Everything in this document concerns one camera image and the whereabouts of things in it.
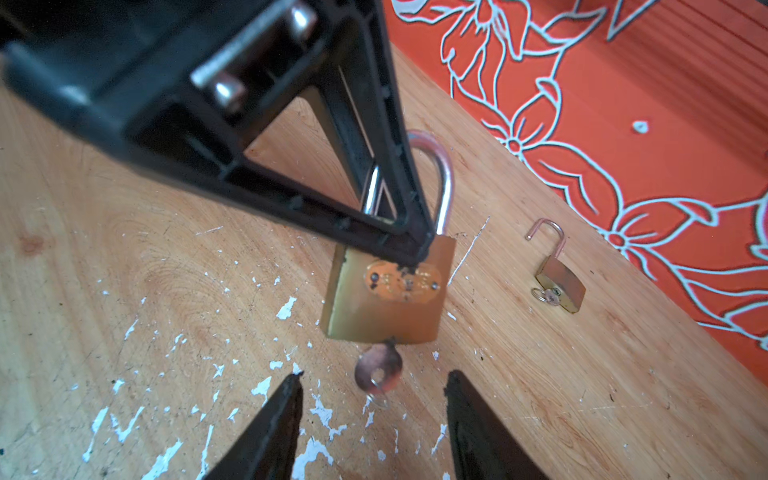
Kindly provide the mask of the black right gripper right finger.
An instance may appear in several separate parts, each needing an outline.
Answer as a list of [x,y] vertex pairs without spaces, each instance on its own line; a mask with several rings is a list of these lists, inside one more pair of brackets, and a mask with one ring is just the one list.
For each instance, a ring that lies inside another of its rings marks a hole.
[[444,394],[458,479],[545,479],[523,447],[461,371],[448,374]]

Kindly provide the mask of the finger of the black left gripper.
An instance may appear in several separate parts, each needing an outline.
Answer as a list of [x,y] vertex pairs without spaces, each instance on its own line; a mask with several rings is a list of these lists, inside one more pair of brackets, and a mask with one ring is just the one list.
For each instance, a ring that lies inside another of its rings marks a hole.
[[[222,203],[412,267],[435,239],[373,1],[223,1],[126,77],[123,124],[141,168]],[[356,207],[246,156],[295,99],[308,102]]]

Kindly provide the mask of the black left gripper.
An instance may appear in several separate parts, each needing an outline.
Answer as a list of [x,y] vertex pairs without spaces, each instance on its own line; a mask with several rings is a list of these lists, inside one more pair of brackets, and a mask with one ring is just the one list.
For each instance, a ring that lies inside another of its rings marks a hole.
[[311,76],[321,1],[5,1],[5,76],[114,156],[238,156],[296,97],[329,140]]

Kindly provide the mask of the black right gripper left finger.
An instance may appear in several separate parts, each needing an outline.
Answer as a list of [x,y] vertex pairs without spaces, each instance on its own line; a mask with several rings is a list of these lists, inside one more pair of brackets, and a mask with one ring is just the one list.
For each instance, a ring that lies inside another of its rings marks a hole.
[[303,373],[289,374],[205,479],[290,479],[303,415]]

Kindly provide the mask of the small silver key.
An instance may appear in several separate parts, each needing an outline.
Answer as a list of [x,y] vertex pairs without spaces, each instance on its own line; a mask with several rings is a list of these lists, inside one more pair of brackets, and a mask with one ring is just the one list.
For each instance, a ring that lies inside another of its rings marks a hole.
[[368,395],[384,395],[393,390],[402,375],[403,360],[392,341],[372,345],[358,359],[354,379]]

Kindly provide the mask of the key with ring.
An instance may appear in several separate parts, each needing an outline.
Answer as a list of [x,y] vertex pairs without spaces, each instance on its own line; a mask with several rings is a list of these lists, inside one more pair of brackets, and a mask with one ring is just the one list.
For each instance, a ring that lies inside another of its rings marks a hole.
[[540,302],[543,302],[550,306],[561,305],[561,292],[558,288],[547,288],[547,289],[532,288],[531,294],[533,295],[534,298],[536,298]]

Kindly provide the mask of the brass padlock with steel shackle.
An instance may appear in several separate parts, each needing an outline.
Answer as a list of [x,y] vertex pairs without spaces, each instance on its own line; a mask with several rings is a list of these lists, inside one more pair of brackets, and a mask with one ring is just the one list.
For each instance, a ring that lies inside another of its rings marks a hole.
[[534,288],[558,288],[561,292],[561,307],[571,314],[580,311],[586,293],[586,287],[575,273],[567,267],[559,255],[564,250],[567,237],[562,227],[553,220],[539,218],[527,232],[525,239],[530,241],[543,225],[549,225],[559,237],[552,253],[540,265],[535,279],[539,286]]

